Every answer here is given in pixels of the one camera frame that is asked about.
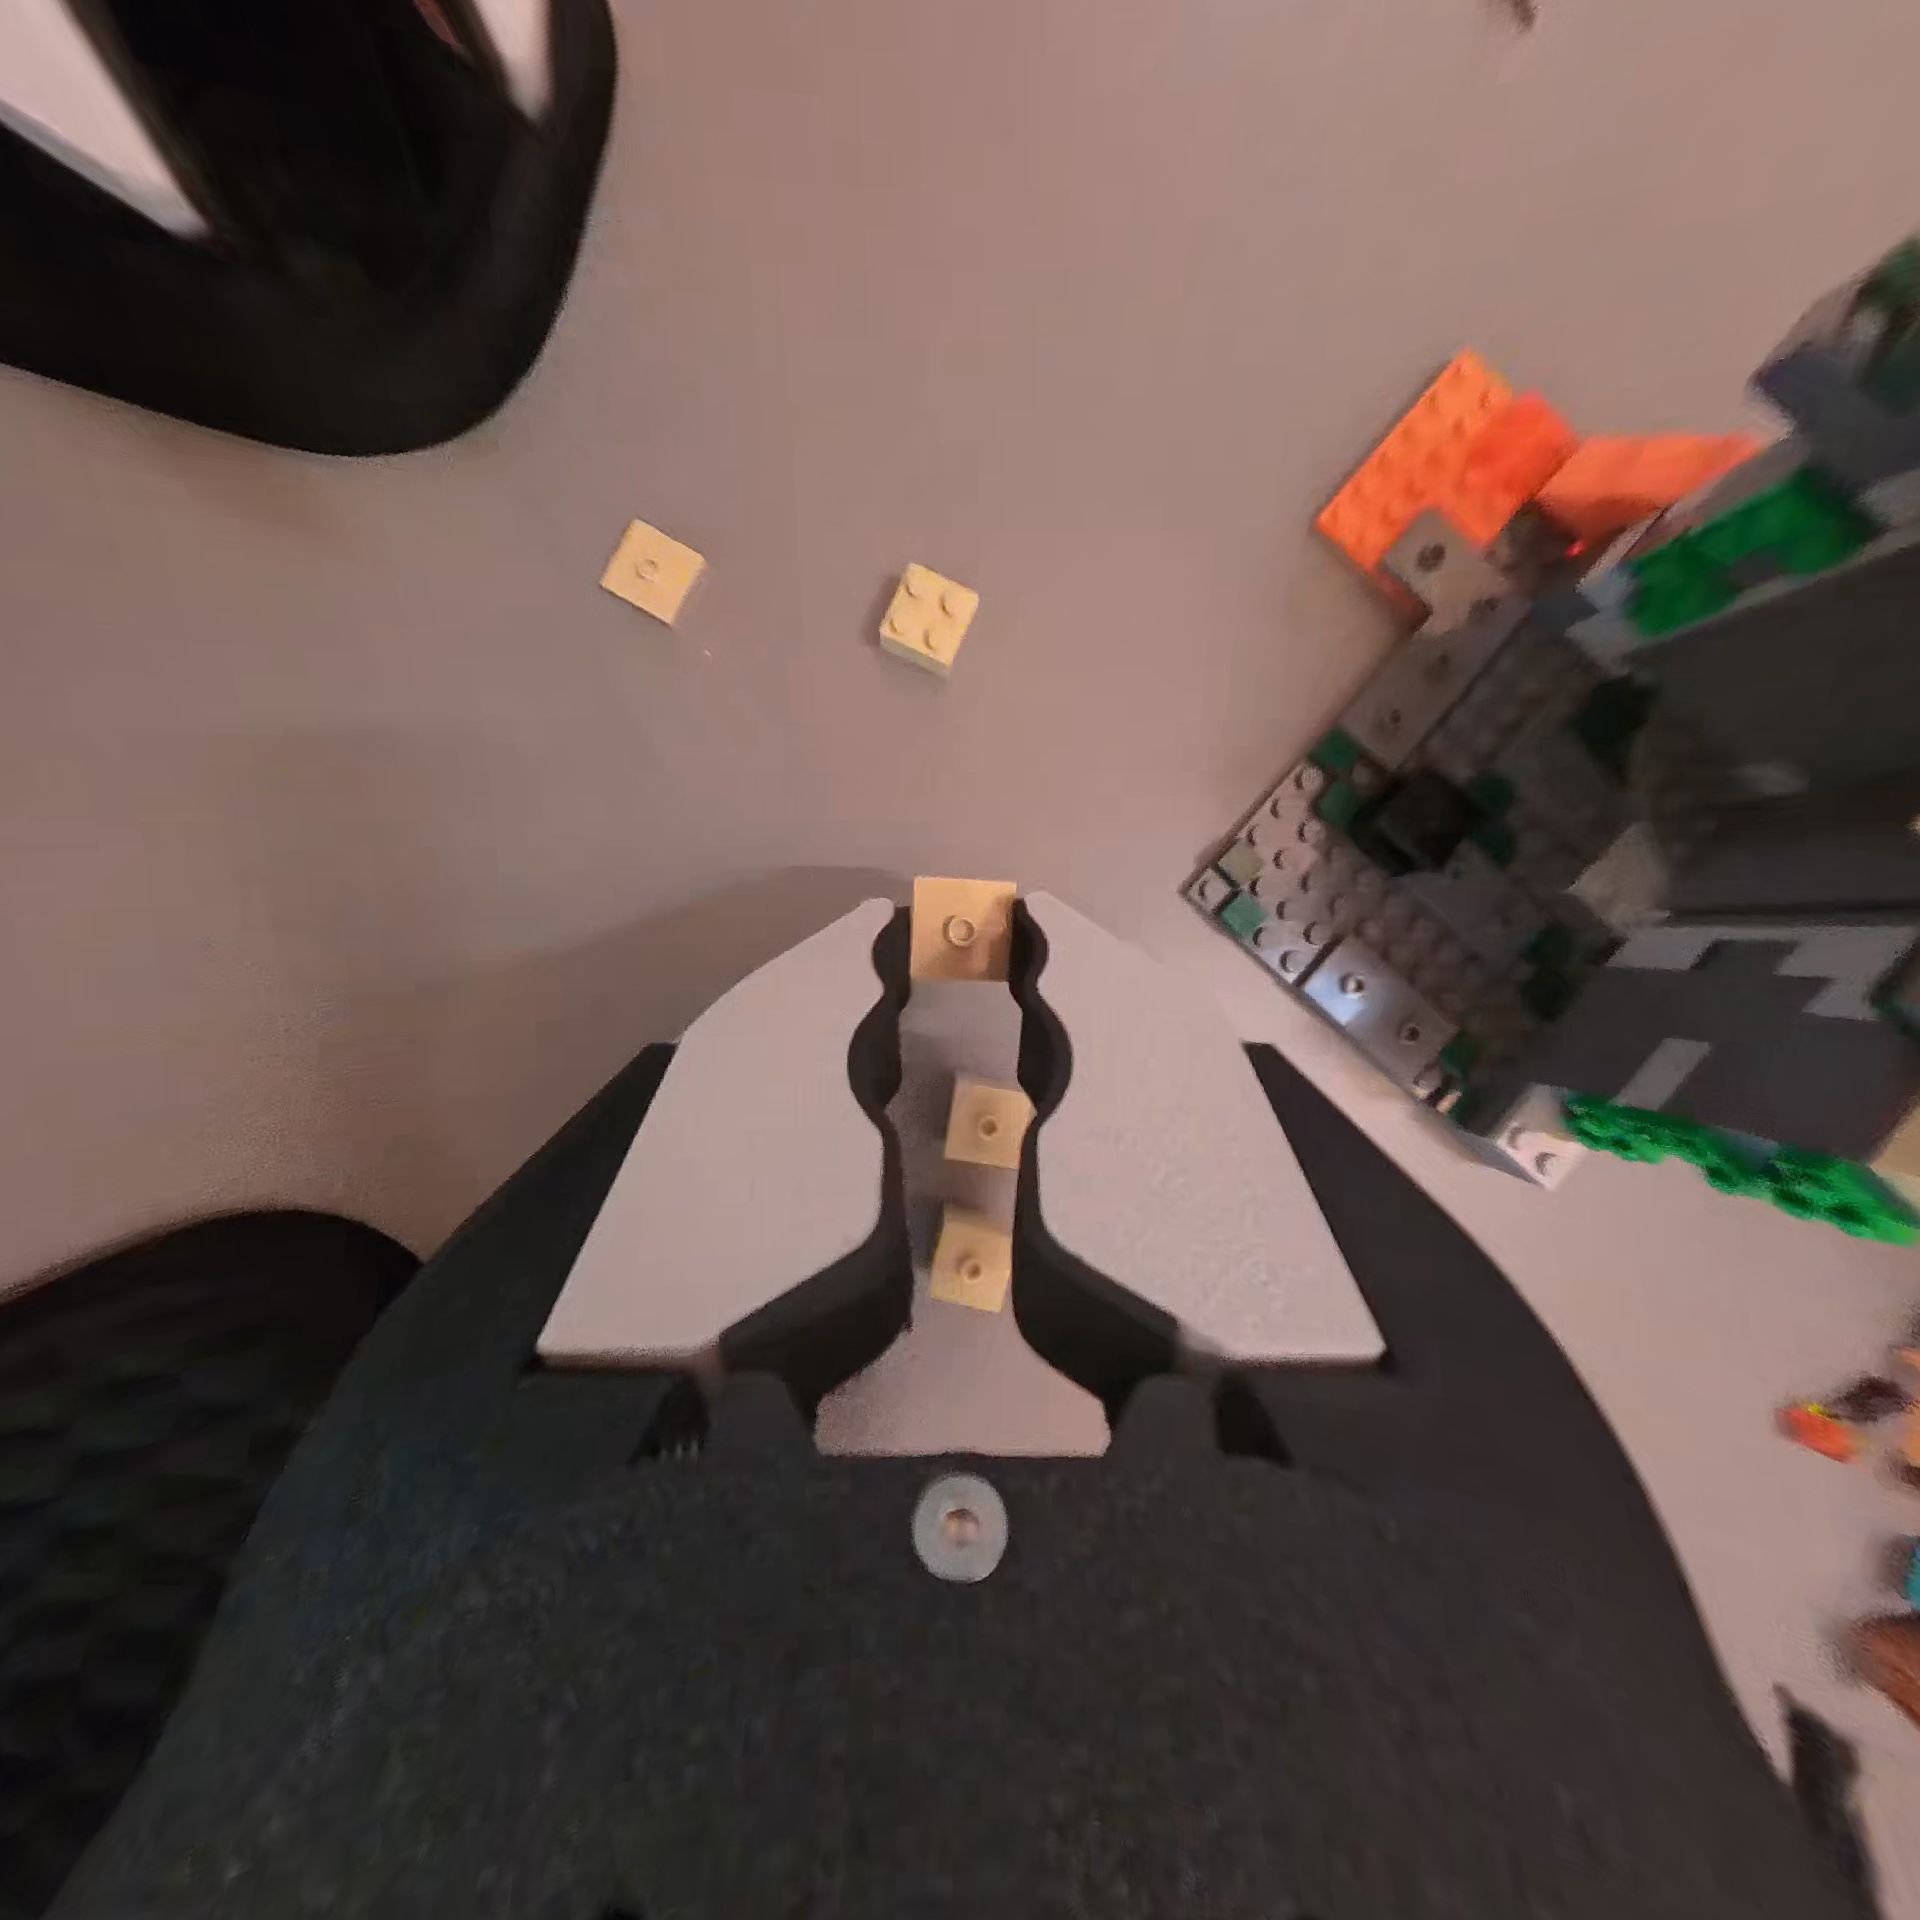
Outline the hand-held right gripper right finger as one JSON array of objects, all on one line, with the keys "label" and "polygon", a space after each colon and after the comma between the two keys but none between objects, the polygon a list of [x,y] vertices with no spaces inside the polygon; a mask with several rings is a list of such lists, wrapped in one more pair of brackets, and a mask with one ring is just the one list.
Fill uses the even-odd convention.
[{"label": "hand-held right gripper right finger", "polygon": [[1014,908],[1014,1321],[1117,1429],[1141,1385],[1370,1371],[1386,1338],[1215,996],[1068,901]]}]

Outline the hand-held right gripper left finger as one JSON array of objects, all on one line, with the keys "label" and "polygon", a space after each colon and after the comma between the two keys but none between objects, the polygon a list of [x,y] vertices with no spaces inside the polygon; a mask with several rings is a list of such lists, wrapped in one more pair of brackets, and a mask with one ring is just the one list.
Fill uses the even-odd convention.
[{"label": "hand-held right gripper left finger", "polygon": [[814,1429],[896,1345],[904,951],[904,909],[866,895],[685,1027],[536,1335],[546,1371],[767,1375]]}]

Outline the tan square jumper plate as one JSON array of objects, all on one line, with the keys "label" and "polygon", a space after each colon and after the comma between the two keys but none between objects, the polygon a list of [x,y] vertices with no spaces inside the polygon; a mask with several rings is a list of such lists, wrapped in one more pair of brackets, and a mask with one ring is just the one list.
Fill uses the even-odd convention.
[{"label": "tan square jumper plate", "polygon": [[674,629],[707,577],[707,558],[645,518],[630,518],[598,578],[604,591]]},{"label": "tan square jumper plate", "polygon": [[944,1159],[974,1169],[1016,1171],[1034,1115],[1034,1100],[1016,1086],[992,1083],[964,1073],[955,1074]]},{"label": "tan square jumper plate", "polygon": [[927,1268],[927,1295],[938,1305],[999,1315],[1012,1287],[1012,1233],[996,1218],[946,1204]]},{"label": "tan square jumper plate", "polygon": [[1005,982],[1016,882],[919,875],[909,902],[911,981]]}]

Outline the tan two-by-two brick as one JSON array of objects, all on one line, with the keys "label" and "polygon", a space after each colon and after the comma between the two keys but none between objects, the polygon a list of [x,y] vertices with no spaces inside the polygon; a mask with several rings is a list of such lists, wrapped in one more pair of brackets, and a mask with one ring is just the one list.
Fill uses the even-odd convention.
[{"label": "tan two-by-two brick", "polygon": [[908,563],[879,615],[879,649],[944,681],[954,673],[976,610],[974,587],[933,567]]}]

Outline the grey desk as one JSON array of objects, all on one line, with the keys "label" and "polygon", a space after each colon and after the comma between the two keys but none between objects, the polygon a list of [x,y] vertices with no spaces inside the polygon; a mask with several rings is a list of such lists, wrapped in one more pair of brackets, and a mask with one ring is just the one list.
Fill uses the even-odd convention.
[{"label": "grey desk", "polygon": [[[1916,4],[614,4],[580,263],[511,402],[328,463],[5,373],[5,1285],[212,1210],[432,1251],[887,878],[1070,898],[1276,1043],[1567,1349],[1767,1738],[1916,1806],[1847,1686],[1896,1492],[1772,1411],[1914,1255],[1684,1169],[1534,1191],[1178,898],[1387,637],[1312,537],[1456,348],[1726,429],[1916,226]],[[669,631],[628,522],[707,558]],[[979,591],[946,679],[908,563]]]}]

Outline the grey toy brick building model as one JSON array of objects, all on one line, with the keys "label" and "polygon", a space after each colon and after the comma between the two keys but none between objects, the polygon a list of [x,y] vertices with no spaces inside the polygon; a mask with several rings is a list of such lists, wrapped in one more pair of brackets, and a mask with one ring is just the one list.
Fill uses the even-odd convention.
[{"label": "grey toy brick building model", "polygon": [[1183,895],[1524,1181],[1916,1246],[1916,236],[1748,387],[1598,439],[1456,351],[1315,522],[1404,633]]}]

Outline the pile of small colourful bricks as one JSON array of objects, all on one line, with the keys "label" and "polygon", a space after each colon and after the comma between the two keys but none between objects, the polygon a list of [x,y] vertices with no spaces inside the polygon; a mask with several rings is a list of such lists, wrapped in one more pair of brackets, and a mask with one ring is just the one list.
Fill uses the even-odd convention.
[{"label": "pile of small colourful bricks", "polygon": [[[1844,1469],[1862,1469],[1907,1500],[1918,1495],[1918,1342],[1894,1339],[1877,1371],[1776,1411],[1790,1444]],[[1838,1633],[1842,1668],[1918,1726],[1918,1533],[1916,1525],[1877,1548],[1877,1602]]]}]

